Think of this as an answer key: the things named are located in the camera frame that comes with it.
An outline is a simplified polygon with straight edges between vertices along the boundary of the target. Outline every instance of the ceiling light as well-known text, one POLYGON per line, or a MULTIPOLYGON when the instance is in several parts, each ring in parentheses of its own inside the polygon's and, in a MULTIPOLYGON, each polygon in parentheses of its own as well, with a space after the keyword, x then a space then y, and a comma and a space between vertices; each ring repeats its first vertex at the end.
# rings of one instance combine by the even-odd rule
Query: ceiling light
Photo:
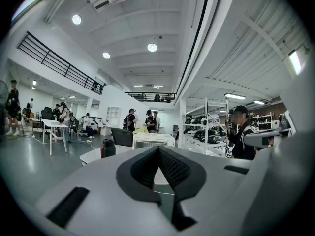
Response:
POLYGON ((258 101, 258 100, 255 100, 254 103, 257 103, 257 104, 260 104, 260 105, 265 105, 265 103, 263 103, 261 101, 258 101))
POLYGON ((79 25, 81 23, 81 17, 79 15, 74 15, 72 21, 75 25, 79 25))
POLYGON ((110 54, 109 53, 103 53, 103 57, 106 58, 106 59, 109 59, 110 58, 110 54))
POLYGON ((301 64, 300 64, 300 61, 299 61, 299 57, 297 56, 297 52, 295 50, 293 50, 290 54, 289 54, 289 57, 291 59, 291 62, 294 66, 294 70, 295 70, 295 73, 297 75, 299 75, 299 73, 301 72, 301 64))
POLYGON ((158 47, 157 47, 156 44, 149 44, 149 45, 148 45, 148 50, 149 50, 150 52, 155 52, 157 49, 158 49, 158 47))
POLYGON ((232 93, 226 93, 224 96, 228 98, 235 98, 235 99, 240 99, 240 100, 246 99, 246 97, 244 96, 240 96, 240 95, 232 94, 232 93))

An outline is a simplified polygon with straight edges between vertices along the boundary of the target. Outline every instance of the black metal railing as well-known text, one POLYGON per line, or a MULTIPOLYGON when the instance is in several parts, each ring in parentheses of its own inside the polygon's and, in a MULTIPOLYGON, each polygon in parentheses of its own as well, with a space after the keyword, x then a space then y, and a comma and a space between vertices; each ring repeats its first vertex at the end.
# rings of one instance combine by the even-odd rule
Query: black metal railing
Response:
POLYGON ((126 92, 131 97, 138 101, 151 102, 173 102, 175 100, 175 93, 156 93, 156 92, 126 92))
POLYGON ((98 83, 85 73, 81 72, 78 68, 71 65, 68 61, 40 42, 31 33, 27 32, 27 35, 18 46, 18 49, 64 77, 102 95, 104 85, 98 83))

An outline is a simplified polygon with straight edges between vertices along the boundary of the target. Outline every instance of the table leg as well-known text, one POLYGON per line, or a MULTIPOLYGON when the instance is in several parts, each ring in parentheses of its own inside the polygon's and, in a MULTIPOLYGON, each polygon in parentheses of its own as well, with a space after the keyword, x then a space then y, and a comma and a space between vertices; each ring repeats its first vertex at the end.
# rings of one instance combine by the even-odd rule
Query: table leg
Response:
POLYGON ((64 149, 65 149, 65 152, 67 153, 68 150, 67 150, 67 144, 66 144, 65 135, 64 135, 65 128, 62 128, 62 129, 63 129, 63 144, 64 144, 64 149))
POLYGON ((49 141, 49 151, 50 151, 50 155, 53 155, 53 152, 51 151, 52 141, 53 141, 53 128, 50 128, 50 141, 49 141))
POLYGON ((43 132, 44 132, 44 133, 43 133, 43 143, 45 142, 45 126, 46 126, 46 125, 44 124, 44 130, 43 130, 43 132))

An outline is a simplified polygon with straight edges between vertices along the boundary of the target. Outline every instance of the white desk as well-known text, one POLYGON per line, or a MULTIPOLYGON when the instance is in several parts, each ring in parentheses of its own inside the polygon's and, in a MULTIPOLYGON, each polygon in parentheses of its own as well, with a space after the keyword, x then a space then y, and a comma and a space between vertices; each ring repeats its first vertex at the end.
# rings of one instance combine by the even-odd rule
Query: white desk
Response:
MULTIPOLYGON (((132 147, 127 147, 127 146, 122 146, 122 145, 115 144, 115 147, 116 147, 116 155, 132 150, 132 147)), ((94 149, 88 153, 81 155, 80 159, 82 160, 83 166, 88 163, 92 163, 93 161, 101 159, 100 148, 94 149)))
POLYGON ((43 143, 45 142, 45 126, 50 127, 50 130, 47 130, 47 132, 50 132, 50 141, 49 141, 49 151, 50 151, 50 155, 53 155, 52 150, 51 150, 51 146, 52 146, 52 141, 53 140, 63 140, 63 144, 64 144, 64 149, 65 152, 67 153, 67 146, 66 146, 66 141, 65 141, 65 136, 64 136, 64 130, 65 128, 68 128, 66 125, 61 124, 60 122, 56 121, 56 120, 47 120, 47 119, 42 119, 42 122, 45 124, 44 125, 44 134, 43 134, 43 143), (55 128, 61 128, 63 129, 63 137, 59 137, 56 136, 55 134, 55 128))

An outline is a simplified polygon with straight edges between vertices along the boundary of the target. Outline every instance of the yellow object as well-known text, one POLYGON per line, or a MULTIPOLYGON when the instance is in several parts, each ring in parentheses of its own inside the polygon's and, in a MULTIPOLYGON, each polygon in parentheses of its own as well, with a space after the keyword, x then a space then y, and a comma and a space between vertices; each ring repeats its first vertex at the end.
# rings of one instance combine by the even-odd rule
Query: yellow object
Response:
POLYGON ((141 128, 133 131, 133 135, 138 134, 138 133, 148 133, 148 129, 146 126, 142 126, 141 128))

